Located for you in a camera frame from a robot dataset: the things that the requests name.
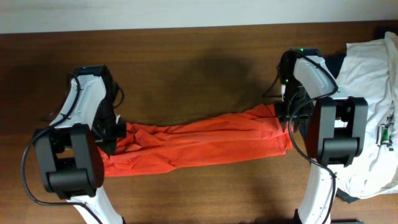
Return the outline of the orange soccer t-shirt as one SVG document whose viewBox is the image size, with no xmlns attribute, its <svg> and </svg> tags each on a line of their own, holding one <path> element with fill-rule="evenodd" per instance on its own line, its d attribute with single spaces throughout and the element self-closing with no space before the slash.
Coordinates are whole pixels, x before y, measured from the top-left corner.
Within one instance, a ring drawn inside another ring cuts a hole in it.
<svg viewBox="0 0 398 224">
<path fill-rule="evenodd" d="M 291 148 L 274 106 L 260 104 L 190 124 L 127 123 L 114 155 L 101 157 L 106 177 L 123 177 L 283 156 Z"/>
</svg>

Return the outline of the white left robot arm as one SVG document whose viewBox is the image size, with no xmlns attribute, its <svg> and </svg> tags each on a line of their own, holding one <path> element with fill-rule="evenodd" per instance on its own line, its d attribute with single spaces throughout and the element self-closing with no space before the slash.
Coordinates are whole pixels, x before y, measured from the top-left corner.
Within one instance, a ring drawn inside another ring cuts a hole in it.
<svg viewBox="0 0 398 224">
<path fill-rule="evenodd" d="M 87 223 L 124 223 L 103 187 L 101 154 L 112 156 L 126 124 L 115 114 L 123 95 L 105 65 L 76 68 L 67 78 L 68 91 L 49 127 L 35 131 L 35 149 L 44 189 L 75 207 Z"/>
</svg>

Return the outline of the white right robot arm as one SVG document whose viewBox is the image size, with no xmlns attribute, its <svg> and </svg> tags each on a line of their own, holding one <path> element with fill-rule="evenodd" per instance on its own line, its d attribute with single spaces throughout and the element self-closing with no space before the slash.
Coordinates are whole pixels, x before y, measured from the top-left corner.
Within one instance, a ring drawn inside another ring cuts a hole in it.
<svg viewBox="0 0 398 224">
<path fill-rule="evenodd" d="M 275 102 L 279 122 L 294 140 L 299 131 L 305 150 L 294 149 L 310 163 L 305 196 L 294 223 L 331 223 L 338 176 L 364 147 L 368 103 L 338 86 L 318 49 L 290 49 L 281 56 L 277 80 L 282 89 Z"/>
</svg>

